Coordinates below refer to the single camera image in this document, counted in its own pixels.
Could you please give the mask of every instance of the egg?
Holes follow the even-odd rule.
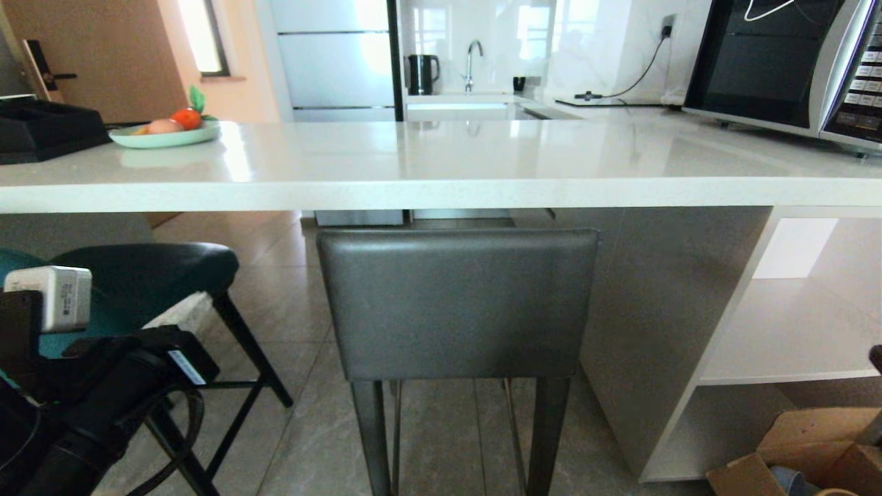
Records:
[[[171,119],[156,119],[147,125],[147,134],[162,134],[164,132],[181,132],[183,126]]]

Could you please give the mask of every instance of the faucet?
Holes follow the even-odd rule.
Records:
[[[478,53],[484,56],[484,47],[481,46],[481,42],[472,40],[468,45],[468,53],[466,53],[466,74],[462,76],[462,79],[466,82],[466,93],[471,93],[472,87],[475,86],[475,82],[472,80],[472,49],[475,46],[478,47]]]

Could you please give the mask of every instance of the power adapter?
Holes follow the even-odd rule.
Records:
[[[44,333],[86,328],[92,303],[92,272],[85,268],[45,266],[13,270],[4,291],[40,291],[43,295]]]

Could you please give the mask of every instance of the small black cup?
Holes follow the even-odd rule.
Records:
[[[512,78],[512,86],[514,86],[515,93],[520,93],[524,91],[524,85],[527,83],[527,78],[524,76],[515,76]]]

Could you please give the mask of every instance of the gray bar stool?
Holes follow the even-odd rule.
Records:
[[[536,378],[529,478],[512,433],[521,491],[547,495],[587,323],[597,231],[326,230],[317,243],[374,496],[398,492],[401,381],[513,377]],[[398,391],[392,478],[384,380]]]

